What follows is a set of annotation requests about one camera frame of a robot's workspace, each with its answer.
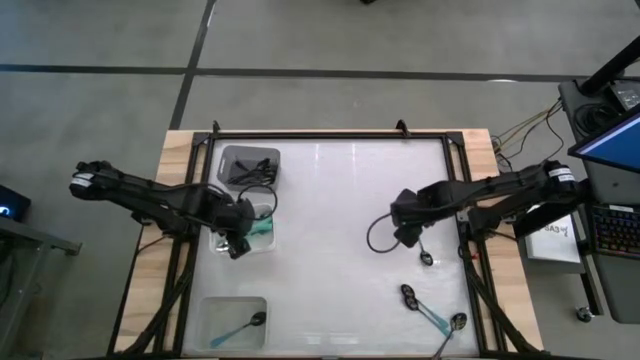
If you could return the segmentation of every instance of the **transparent container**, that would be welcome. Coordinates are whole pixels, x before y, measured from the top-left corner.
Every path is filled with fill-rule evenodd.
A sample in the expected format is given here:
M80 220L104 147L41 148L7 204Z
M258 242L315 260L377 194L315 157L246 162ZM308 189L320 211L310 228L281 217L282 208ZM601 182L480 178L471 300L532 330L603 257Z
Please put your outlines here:
M267 320L260 326L247 326L212 347L212 340L227 335L247 324L260 311L267 313ZM262 297L206 297L198 308L196 350L204 355L225 351L259 350L267 339L269 312Z

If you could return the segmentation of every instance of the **spoon handle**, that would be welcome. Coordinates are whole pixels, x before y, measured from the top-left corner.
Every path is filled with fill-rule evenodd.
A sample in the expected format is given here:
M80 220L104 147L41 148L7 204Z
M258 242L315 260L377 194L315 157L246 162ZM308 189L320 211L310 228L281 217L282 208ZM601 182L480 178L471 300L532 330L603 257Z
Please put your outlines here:
M244 328L246 328L247 326L251 325L251 323L245 324L242 327L235 329L233 331L230 331L222 336L219 336L213 340L211 340L211 342L209 342L209 347L210 348L217 348L218 346L222 345L222 343L224 343L225 341L229 340L230 337L232 337L233 335L239 333L240 331L244 330Z
M442 352L444 351L444 347L447 346L447 343L449 342L449 340L451 340L452 337L453 337L453 329L451 329L451 331L449 331L449 336L447 336L447 338L444 340L442 345L440 345L440 348L435 353L435 355L433 355L431 360L440 360L440 356L442 356Z

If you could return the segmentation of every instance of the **teal spoon handle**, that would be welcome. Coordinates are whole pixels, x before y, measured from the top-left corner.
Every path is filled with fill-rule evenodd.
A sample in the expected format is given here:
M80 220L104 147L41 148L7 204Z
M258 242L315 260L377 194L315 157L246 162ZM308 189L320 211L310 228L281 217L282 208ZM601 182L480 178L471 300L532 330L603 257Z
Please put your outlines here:
M209 343L209 347L214 349L217 348L218 346L222 345L222 343L224 343L225 341L229 340L229 338L231 338L233 335L239 333L240 331L244 330L246 327L248 327L251 324L246 324L243 325L241 328L238 328L236 330L233 330L231 332L228 332L222 336L219 336L213 340L211 340L211 342Z

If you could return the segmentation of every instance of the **blue spoon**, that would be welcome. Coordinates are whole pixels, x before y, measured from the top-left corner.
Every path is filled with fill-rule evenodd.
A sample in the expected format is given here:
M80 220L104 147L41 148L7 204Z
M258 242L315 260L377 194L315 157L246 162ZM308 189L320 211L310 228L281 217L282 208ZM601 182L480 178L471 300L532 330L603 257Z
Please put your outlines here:
M251 320L249 320L248 323L242 325L241 327L230 331L222 336L219 336L213 340L211 340L211 342L209 343L209 347L214 349L217 348L218 346L222 345L222 343L224 343L225 341L229 340L229 338L231 338L233 335L239 333L240 331L248 328L249 326L260 326L262 324L265 323L265 321L267 321L267 313L264 311L260 311L257 312L255 314L253 314L253 316L251 317Z

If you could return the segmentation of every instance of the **black clamp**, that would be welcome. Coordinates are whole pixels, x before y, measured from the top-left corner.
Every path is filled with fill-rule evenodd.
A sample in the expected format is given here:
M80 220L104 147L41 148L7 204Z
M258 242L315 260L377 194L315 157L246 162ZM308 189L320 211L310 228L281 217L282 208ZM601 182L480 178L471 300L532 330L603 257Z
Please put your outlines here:
M402 131L402 136L405 138L411 137L411 132L409 131L409 128L407 127L407 124L404 122L404 120L398 120L398 123L396 124L396 130Z

